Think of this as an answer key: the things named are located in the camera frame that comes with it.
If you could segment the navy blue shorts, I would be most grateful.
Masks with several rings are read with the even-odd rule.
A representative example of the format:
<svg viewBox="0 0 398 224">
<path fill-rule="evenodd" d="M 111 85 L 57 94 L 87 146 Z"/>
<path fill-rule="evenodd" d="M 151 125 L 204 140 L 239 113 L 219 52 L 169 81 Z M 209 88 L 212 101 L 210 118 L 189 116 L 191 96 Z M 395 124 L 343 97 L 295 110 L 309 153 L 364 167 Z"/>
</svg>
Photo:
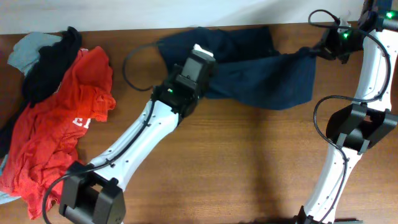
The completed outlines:
<svg viewBox="0 0 398 224">
<path fill-rule="evenodd" d="M 311 101 L 316 56 L 308 47 L 282 54 L 268 27 L 210 30 L 198 27 L 159 40 L 168 70 L 183 65 L 195 44 L 214 54 L 217 73 L 206 92 L 209 99 L 232 98 L 245 105 L 285 110 Z"/>
</svg>

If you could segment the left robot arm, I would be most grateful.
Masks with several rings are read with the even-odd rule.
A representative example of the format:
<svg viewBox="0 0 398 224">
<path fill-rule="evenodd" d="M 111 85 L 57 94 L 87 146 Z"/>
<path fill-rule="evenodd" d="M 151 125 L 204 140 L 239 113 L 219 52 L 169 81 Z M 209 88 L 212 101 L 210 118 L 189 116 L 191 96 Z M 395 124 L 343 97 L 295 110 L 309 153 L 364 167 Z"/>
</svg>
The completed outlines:
<svg viewBox="0 0 398 224">
<path fill-rule="evenodd" d="M 153 148 L 190 116 L 208 89 L 216 60 L 195 45 L 182 67 L 155 86 L 135 122 L 84 166 L 74 162 L 63 182 L 59 213 L 72 223 L 122 223 L 124 191 Z"/>
</svg>

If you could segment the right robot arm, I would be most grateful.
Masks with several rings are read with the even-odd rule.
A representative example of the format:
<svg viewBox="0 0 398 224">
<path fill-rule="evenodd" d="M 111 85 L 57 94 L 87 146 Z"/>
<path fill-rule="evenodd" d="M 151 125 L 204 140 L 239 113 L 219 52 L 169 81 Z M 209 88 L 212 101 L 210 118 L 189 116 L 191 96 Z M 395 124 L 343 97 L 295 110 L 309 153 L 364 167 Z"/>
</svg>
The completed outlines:
<svg viewBox="0 0 398 224">
<path fill-rule="evenodd" d="M 397 59 L 397 1 L 368 0 L 356 27 L 333 17 L 317 56 L 346 63 L 363 51 L 359 84 L 350 105 L 333 113 L 320 136 L 328 143 L 326 162 L 316 187 L 294 223 L 336 223 L 335 213 L 350 173 L 363 154 L 397 126 L 391 113 L 391 83 Z"/>
</svg>

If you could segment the black garment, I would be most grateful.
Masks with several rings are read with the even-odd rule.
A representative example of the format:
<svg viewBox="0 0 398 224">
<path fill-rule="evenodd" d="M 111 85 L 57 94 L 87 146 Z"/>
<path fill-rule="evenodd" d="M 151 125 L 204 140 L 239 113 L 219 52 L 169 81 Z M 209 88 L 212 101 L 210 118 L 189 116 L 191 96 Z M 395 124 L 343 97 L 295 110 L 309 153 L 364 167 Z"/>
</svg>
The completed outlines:
<svg viewBox="0 0 398 224">
<path fill-rule="evenodd" d="M 39 61 L 22 82 L 22 102 L 27 102 L 27 106 L 34 107 L 54 94 L 77 56 L 81 34 L 74 27 L 68 27 L 60 37 L 60 42 L 39 50 Z"/>
</svg>

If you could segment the red t-shirt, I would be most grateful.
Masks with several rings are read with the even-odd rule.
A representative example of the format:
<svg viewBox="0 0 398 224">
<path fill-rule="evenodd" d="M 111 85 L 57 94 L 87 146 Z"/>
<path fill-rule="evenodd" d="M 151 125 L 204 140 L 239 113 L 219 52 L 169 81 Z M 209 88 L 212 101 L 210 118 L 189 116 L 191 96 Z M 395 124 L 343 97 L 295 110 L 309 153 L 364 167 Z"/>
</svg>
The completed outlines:
<svg viewBox="0 0 398 224">
<path fill-rule="evenodd" d="M 27 107 L 13 130 L 9 155 L 1 175 L 1 191 L 20 197 L 31 220 L 59 202 L 62 184 L 50 184 L 78 160 L 76 145 L 92 120 L 105 122 L 116 101 L 111 94 L 113 70 L 101 47 L 80 49 L 58 92 Z"/>
</svg>

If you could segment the light grey garment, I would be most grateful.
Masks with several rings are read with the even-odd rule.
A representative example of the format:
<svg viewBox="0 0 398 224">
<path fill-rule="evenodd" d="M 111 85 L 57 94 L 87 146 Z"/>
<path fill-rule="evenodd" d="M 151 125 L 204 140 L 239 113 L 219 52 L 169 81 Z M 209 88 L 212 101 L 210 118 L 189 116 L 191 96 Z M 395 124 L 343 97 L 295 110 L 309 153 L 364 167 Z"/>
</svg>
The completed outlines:
<svg viewBox="0 0 398 224">
<path fill-rule="evenodd" d="M 44 34 L 40 32 L 32 32 L 23 37 L 13 47 L 7 63 L 17 68 L 27 78 L 28 72 L 39 61 L 39 50 L 42 47 L 53 46 L 61 41 L 60 36 Z M 5 166 L 9 157 L 11 146 L 12 132 L 15 123 L 21 113 L 27 106 L 27 102 L 23 101 L 19 109 L 9 118 L 6 124 L 1 128 L 1 176 L 4 175 Z"/>
</svg>

